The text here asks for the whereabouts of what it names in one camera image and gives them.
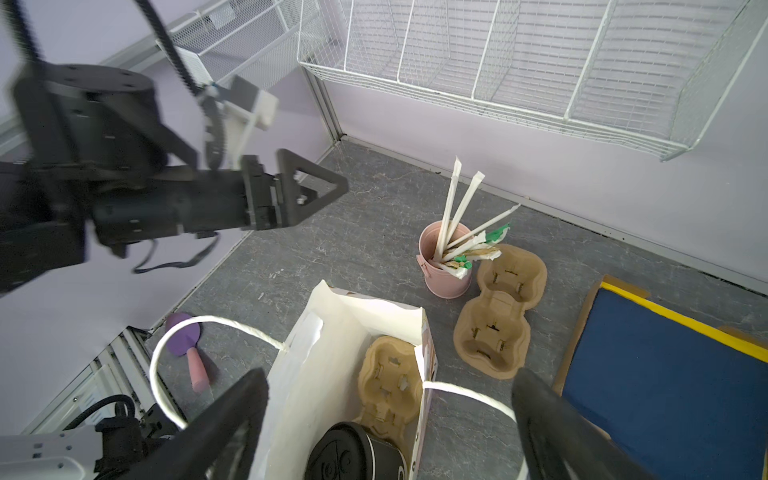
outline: white wire basket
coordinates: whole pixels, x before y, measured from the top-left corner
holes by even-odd
[[[223,0],[171,30],[198,84],[229,87],[239,75],[269,89],[296,66],[300,0]]]
[[[694,148],[767,0],[301,0],[298,61],[357,85],[668,160]]]

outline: black cable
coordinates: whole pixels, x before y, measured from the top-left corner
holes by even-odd
[[[168,36],[168,32],[165,31],[163,22],[149,0],[135,1],[141,13],[144,14],[147,22],[152,27],[154,36],[160,42],[163,50],[165,50],[165,55],[168,56],[170,64],[174,66],[182,82],[187,86],[187,90],[200,102],[200,108],[209,120],[206,131],[210,134],[211,140],[205,144],[206,163],[211,170],[218,170],[224,156],[224,123],[221,120],[221,113],[216,105],[216,99],[206,95],[203,89],[194,82],[187,67],[181,61],[174,43]]]
[[[67,426],[64,427],[64,430],[72,430],[74,428],[77,428],[86,418],[93,415],[101,409],[102,407],[109,405],[110,403],[115,402],[122,402],[127,406],[128,409],[128,416],[132,417],[136,415],[136,405],[134,404],[134,400],[127,396],[127,395],[112,395],[108,396],[106,399],[101,399],[98,402],[94,403],[93,405],[86,408],[80,415],[76,416],[74,420],[69,422]]]
[[[22,51],[27,63],[35,70],[35,77],[42,79],[43,61],[40,56],[35,38],[27,26],[26,13],[18,0],[3,0],[3,9],[5,10],[5,19],[11,28],[11,33],[16,45]]]
[[[126,410],[126,406],[123,402],[115,402],[114,403],[114,416],[116,417],[125,417],[128,416],[128,412]]]
[[[149,249],[149,253],[147,253],[146,258],[144,258],[141,263],[139,263],[137,266],[134,267],[133,270],[131,270],[132,273],[146,273],[151,272],[152,270],[157,270],[158,268],[188,268],[190,266],[197,265],[203,258],[207,257],[209,253],[211,253],[214,250],[214,247],[217,243],[219,243],[219,232],[214,232],[214,241],[209,243],[207,247],[203,248],[200,252],[198,252],[194,257],[190,258],[186,262],[169,262],[169,263],[161,263],[160,265],[151,266],[150,268],[141,268],[144,265],[147,264],[147,262],[152,258],[154,255],[154,251],[157,249],[157,239],[151,239],[152,246]]]
[[[187,86],[187,89],[190,91],[190,93],[196,97],[197,94],[200,93],[200,87],[194,82],[190,72],[187,70],[187,67],[185,67],[184,63],[181,61],[181,58],[179,57],[179,54],[174,47],[174,43],[170,40],[170,37],[168,37],[168,32],[165,31],[165,25],[163,25],[163,22],[157,15],[154,7],[149,2],[149,0],[135,1],[136,6],[141,10],[141,13],[144,14],[144,17],[147,19],[147,23],[149,23],[150,27],[152,27],[154,36],[157,37],[157,40],[160,42],[163,50],[165,50],[165,54],[168,56],[170,64],[174,66],[176,73],[179,74],[179,77],[181,77],[181,80]]]

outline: purple toy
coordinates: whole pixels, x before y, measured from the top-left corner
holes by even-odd
[[[171,329],[177,323],[192,318],[186,313],[175,312],[165,319],[165,331]],[[192,390],[195,393],[203,392],[210,385],[208,373],[203,366],[203,360],[197,353],[195,346],[200,339],[200,324],[193,323],[176,332],[166,343],[166,346],[175,356],[187,356],[190,366],[190,378],[192,378]]]

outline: black cup lid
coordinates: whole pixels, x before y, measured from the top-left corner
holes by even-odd
[[[304,480],[370,480],[371,463],[365,430],[353,422],[337,423],[312,450]]]

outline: straw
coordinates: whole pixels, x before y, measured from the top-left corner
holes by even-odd
[[[493,260],[499,258],[502,255],[502,251],[496,247],[489,247],[485,250],[470,250],[469,252],[464,252],[464,255],[467,257],[467,261],[474,262],[476,260]]]
[[[448,272],[451,275],[455,276],[459,280],[461,280],[462,278],[467,276],[467,274],[469,273],[469,270],[470,270],[468,268],[452,268],[452,267],[447,266],[447,265],[445,265],[443,263],[437,263],[437,262],[435,262],[433,260],[427,260],[427,261],[433,267],[445,270],[446,272]]]
[[[451,186],[448,188],[448,196],[445,198],[445,209],[442,212],[442,223],[440,224],[440,233],[437,237],[437,246],[435,247],[435,254],[432,256],[435,261],[439,261],[442,258],[442,251],[445,249],[445,244],[450,236],[446,237],[445,234],[448,231],[448,219],[451,217],[451,209],[453,208],[453,197],[456,195],[456,185],[458,185],[458,176],[462,172],[462,162],[456,157],[456,161],[453,163],[453,175],[451,176]]]
[[[469,205],[469,201],[472,199],[472,196],[475,195],[475,190],[478,189],[478,186],[482,182],[482,179],[485,178],[485,175],[482,172],[478,172],[475,174],[474,177],[472,177],[472,181],[469,183],[469,188],[467,189],[467,192],[464,194],[464,198],[462,198],[462,202],[458,205],[458,208],[456,209],[456,214],[453,216],[453,220],[451,220],[451,226],[448,228],[448,233],[445,234],[445,243],[448,243],[449,240],[451,240],[451,237],[453,237],[453,233],[456,231],[456,227],[458,227],[458,223],[462,221],[462,215],[464,215],[464,210],[467,209],[467,205]]]
[[[471,232],[467,233],[466,235],[462,235],[462,236],[461,236],[460,238],[458,238],[457,240],[453,240],[453,241],[452,241],[451,243],[449,243],[449,244],[448,244],[448,246],[447,246],[447,247],[445,247],[445,248],[447,249],[447,248],[451,248],[451,247],[454,247],[454,246],[456,246],[456,245],[459,245],[461,242],[463,242],[464,240],[467,240],[469,237],[471,237],[471,236],[472,236],[472,235],[474,235],[475,233],[477,233],[477,232],[480,232],[480,231],[483,231],[483,230],[485,230],[485,228],[486,228],[486,227],[490,227],[491,225],[493,225],[494,223],[498,222],[498,221],[499,221],[499,220],[501,220],[502,218],[504,218],[504,217],[506,217],[507,215],[511,214],[512,212],[514,212],[515,210],[517,210],[519,207],[520,207],[520,204],[517,204],[517,205],[515,205],[514,207],[510,208],[509,210],[505,211],[504,213],[502,213],[502,214],[499,214],[499,215],[496,215],[496,216],[495,216],[495,217],[493,217],[492,219],[490,219],[490,220],[488,220],[487,222],[485,222],[484,224],[482,224],[480,227],[477,227],[477,228],[475,228],[473,231],[471,231]]]
[[[468,240],[467,243],[465,243],[464,245],[461,245],[460,247],[457,247],[456,250],[453,250],[451,253],[446,254],[442,258],[442,261],[447,262],[448,260],[454,257],[458,257],[459,255],[469,250],[474,245],[477,245],[478,243],[485,243],[485,232],[480,232],[480,234],[477,237],[472,238],[471,240]]]

